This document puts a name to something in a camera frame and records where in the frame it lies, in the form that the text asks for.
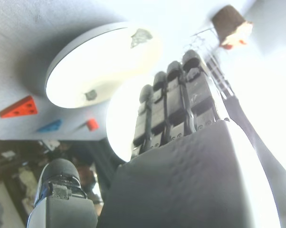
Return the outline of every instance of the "blue triangle block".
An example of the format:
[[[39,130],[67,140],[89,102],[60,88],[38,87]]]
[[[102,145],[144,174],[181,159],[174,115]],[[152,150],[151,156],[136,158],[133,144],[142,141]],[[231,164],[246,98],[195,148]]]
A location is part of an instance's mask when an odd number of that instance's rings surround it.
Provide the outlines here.
[[[53,131],[57,131],[61,127],[62,123],[63,123],[62,120],[55,120],[54,122],[49,123],[46,126],[43,126],[43,127],[39,128],[38,132],[53,132]]]

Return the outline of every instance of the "toy block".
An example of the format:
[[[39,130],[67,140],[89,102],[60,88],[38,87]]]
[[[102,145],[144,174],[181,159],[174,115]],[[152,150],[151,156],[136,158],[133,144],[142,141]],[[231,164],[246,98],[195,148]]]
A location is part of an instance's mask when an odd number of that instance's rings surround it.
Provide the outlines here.
[[[95,119],[88,120],[86,124],[90,131],[94,131],[99,128],[99,125],[97,124]]]
[[[16,102],[0,112],[1,118],[11,118],[23,115],[35,115],[38,110],[35,106],[32,96],[27,96],[24,99]]]
[[[38,132],[44,133],[44,132],[57,131],[61,127],[62,123],[63,123],[62,120],[55,120],[54,122],[49,123],[46,126],[39,128]]]

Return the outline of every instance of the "red block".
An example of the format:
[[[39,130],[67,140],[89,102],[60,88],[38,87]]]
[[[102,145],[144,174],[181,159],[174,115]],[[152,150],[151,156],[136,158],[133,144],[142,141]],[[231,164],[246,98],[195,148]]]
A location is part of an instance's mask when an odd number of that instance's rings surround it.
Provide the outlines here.
[[[37,114],[37,108],[34,100],[31,96],[27,96],[24,99],[16,102],[10,107],[0,112],[1,118],[11,118],[23,115],[35,115]]]
[[[99,125],[95,121],[95,119],[90,119],[87,121],[87,127],[90,131],[94,131],[99,128]]]

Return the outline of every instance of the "brown object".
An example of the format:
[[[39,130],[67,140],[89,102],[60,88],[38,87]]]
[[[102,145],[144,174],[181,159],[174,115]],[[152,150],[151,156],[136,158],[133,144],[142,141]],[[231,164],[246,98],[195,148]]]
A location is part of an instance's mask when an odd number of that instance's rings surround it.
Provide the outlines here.
[[[231,5],[222,8],[213,18],[220,45],[231,49],[234,45],[244,45],[252,31],[252,23],[246,21]]]

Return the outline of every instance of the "robotic hand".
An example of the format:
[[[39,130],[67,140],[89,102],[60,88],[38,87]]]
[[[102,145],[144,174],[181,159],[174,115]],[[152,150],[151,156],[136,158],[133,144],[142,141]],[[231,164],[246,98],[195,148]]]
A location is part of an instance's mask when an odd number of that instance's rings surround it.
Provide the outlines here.
[[[195,52],[158,73],[140,103],[133,158],[98,223],[76,169],[57,160],[41,175],[28,228],[280,227],[260,161]]]

